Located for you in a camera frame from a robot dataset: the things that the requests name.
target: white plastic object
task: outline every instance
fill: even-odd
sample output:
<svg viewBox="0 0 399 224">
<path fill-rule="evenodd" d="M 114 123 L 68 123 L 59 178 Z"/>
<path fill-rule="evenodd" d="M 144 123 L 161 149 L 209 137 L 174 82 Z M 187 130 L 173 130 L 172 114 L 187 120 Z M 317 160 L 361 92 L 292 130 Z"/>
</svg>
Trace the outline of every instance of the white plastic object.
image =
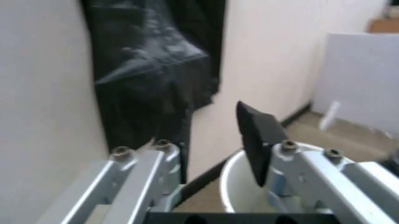
<svg viewBox="0 0 399 224">
<path fill-rule="evenodd" d="M 319 129 L 322 131 L 326 131 L 330 128 L 334 122 L 337 115 L 337 112 L 341 106 L 341 103 L 338 101 L 333 101 L 327 111 L 327 113 L 323 116 L 323 118 L 319 122 Z"/>
<path fill-rule="evenodd" d="M 303 150 L 320 151 L 323 148 L 297 142 Z M 219 191 L 224 210 L 235 212 L 276 212 L 267 203 L 267 188 L 259 187 L 244 150 L 227 160 L 223 167 Z"/>
</svg>

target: white bucket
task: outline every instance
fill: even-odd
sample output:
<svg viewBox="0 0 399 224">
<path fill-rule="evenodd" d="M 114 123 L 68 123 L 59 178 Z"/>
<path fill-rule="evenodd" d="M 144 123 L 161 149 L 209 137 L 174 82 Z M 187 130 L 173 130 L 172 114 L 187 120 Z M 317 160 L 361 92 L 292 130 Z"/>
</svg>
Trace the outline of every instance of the white bucket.
<svg viewBox="0 0 399 224">
<path fill-rule="evenodd" d="M 255 181 L 244 150 L 226 162 L 219 190 L 226 212 L 274 212 L 266 200 L 267 190 Z"/>
</svg>

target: hole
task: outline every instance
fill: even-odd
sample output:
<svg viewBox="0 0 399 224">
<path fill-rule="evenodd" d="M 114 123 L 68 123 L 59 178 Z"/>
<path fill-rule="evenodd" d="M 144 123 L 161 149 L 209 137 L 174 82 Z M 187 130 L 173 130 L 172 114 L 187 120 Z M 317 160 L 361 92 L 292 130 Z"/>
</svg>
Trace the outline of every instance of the hole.
<svg viewBox="0 0 399 224">
<path fill-rule="evenodd" d="M 126 151 L 128 151 L 128 150 L 129 150 L 128 147 L 119 146 L 119 147 L 117 147 L 117 148 L 114 150 L 114 152 L 119 154 L 119 153 L 124 153 L 124 152 L 126 152 Z"/>
<path fill-rule="evenodd" d="M 293 146 L 294 145 L 294 143 L 292 142 L 292 141 L 286 141 L 285 142 L 288 146 Z"/>
<path fill-rule="evenodd" d="M 207 224 L 208 222 L 201 216 L 193 215 L 189 216 L 184 224 Z"/>
<path fill-rule="evenodd" d="M 289 216 L 279 216 L 276 218 L 274 224 L 298 224 L 298 223 Z"/>
<path fill-rule="evenodd" d="M 340 154 L 339 151 L 336 150 L 336 149 L 331 149 L 330 153 L 333 154 L 333 155 L 339 155 Z"/>
<path fill-rule="evenodd" d="M 157 146 L 159 146 L 159 147 L 164 147 L 164 146 L 167 146 L 167 145 L 169 145 L 169 141 L 168 140 L 166 140 L 166 139 L 161 139 L 161 140 L 159 140 L 158 142 L 157 142 Z"/>
</svg>

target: baseboard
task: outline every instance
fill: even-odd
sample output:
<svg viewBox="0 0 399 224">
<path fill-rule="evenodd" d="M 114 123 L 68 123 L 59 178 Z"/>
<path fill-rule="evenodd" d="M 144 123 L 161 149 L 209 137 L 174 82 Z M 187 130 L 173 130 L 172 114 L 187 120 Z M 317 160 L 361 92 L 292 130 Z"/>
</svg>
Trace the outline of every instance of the baseboard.
<svg viewBox="0 0 399 224">
<path fill-rule="evenodd" d="M 298 119 L 300 116 L 305 114 L 306 112 L 310 111 L 310 106 L 311 104 L 307 104 L 306 106 L 300 108 L 298 111 L 296 111 L 293 115 L 289 116 L 285 120 L 281 122 L 281 125 L 283 127 L 287 127 L 290 124 L 292 124 L 296 119 Z M 221 170 L 223 169 L 224 164 L 226 161 L 229 159 L 226 158 L 213 168 L 209 169 L 207 172 L 203 173 L 201 176 L 197 177 L 195 180 L 189 182 L 186 184 L 182 190 L 181 190 L 181 196 L 182 199 L 179 204 L 183 203 L 185 200 L 196 194 L 198 191 L 203 189 L 205 186 L 207 186 L 210 182 L 216 180 L 219 178 L 221 174 Z"/>
</svg>

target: white board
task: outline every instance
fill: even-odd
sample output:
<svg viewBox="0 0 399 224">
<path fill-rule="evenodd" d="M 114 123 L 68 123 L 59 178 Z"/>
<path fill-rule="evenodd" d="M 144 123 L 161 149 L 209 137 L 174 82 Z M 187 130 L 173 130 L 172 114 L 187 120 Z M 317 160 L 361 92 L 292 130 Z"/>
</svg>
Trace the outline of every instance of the white board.
<svg viewBox="0 0 399 224">
<path fill-rule="evenodd" d="M 341 103 L 337 117 L 399 137 L 399 35 L 331 34 L 313 110 Z"/>
</svg>

